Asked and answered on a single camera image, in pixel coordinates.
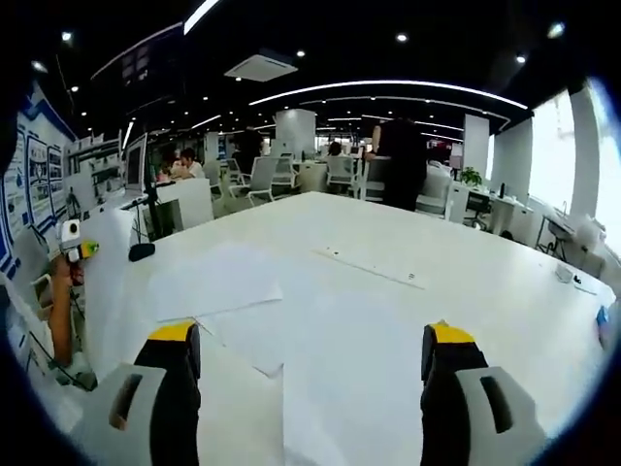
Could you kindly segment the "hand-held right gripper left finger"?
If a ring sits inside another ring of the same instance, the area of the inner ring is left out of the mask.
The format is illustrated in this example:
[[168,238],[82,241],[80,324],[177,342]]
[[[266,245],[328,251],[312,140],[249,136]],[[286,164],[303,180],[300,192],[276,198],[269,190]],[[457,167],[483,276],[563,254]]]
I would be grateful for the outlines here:
[[88,394],[72,441],[91,465],[197,465],[200,332],[160,328]]

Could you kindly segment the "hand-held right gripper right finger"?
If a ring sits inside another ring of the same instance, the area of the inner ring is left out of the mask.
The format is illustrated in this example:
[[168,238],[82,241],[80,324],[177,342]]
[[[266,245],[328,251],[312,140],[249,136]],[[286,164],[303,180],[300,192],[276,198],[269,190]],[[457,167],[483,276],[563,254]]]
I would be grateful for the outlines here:
[[463,329],[425,326],[421,381],[422,465],[527,465],[547,442],[533,398]]

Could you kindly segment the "person's left hand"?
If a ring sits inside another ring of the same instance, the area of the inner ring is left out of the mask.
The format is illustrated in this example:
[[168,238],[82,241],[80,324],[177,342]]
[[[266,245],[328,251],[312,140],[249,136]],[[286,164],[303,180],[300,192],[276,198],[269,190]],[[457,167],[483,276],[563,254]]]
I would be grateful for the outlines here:
[[72,286],[84,283],[84,271],[80,262],[70,262],[63,254],[57,255],[51,262],[51,279],[54,291],[68,291]]

